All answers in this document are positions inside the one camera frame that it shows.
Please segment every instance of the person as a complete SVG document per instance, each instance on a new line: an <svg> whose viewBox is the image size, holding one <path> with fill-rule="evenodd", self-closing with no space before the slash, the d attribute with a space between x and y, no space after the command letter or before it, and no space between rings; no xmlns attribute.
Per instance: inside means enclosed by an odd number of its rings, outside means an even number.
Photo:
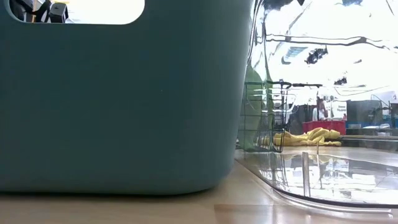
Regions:
<svg viewBox="0 0 398 224"><path fill-rule="evenodd" d="M328 118L328 111L325 108L323 99L317 97L317 107L312 111L312 121L324 121Z"/></svg>

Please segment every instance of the yellow fabric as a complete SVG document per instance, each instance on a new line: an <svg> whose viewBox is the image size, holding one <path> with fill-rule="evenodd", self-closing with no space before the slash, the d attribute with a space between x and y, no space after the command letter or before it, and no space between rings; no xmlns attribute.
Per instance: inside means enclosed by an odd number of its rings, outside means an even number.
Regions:
<svg viewBox="0 0 398 224"><path fill-rule="evenodd" d="M282 134L275 134L274 136L274 145L280 146L280 139ZM323 128L315 128L312 131L309 131L305 134L301 135L293 135L289 132L285 132L284 137L284 146L341 146L341 142L338 141L329 141L325 142L325 139L338 139L340 137L340 133L334 130L327 130ZM269 139L264 138L262 140L262 145L266 146L269 144Z"/></svg>

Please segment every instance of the plastic bin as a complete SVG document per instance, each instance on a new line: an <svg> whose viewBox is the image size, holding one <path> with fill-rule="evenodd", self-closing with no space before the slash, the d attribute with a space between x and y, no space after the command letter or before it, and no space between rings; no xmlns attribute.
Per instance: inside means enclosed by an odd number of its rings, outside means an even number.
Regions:
<svg viewBox="0 0 398 224"><path fill-rule="evenodd" d="M327 130L335 130L340 134L346 134L345 121L310 121L303 123L303 131L305 133L314 130L315 128L325 128Z"/></svg>
<svg viewBox="0 0 398 224"><path fill-rule="evenodd" d="M146 0L112 26L26 24L2 1L0 191L218 184L234 162L252 4Z"/></svg>

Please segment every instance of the wooden surface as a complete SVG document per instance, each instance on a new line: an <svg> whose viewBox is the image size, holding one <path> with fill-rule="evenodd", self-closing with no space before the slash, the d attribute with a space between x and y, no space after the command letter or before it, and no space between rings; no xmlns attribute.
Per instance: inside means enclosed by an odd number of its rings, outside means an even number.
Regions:
<svg viewBox="0 0 398 224"><path fill-rule="evenodd" d="M300 208L243 166L215 189L178 197L0 196L1 224L395 223L390 216Z"/></svg>

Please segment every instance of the red bin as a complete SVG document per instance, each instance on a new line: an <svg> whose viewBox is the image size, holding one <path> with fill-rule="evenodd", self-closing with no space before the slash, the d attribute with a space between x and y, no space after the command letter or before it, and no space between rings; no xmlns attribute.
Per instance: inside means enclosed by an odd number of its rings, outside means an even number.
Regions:
<svg viewBox="0 0 398 224"><path fill-rule="evenodd" d="M303 123L303 131L305 133L314 130L315 128L325 128L327 130L335 130L340 134L346 134L345 121L310 121Z"/></svg>

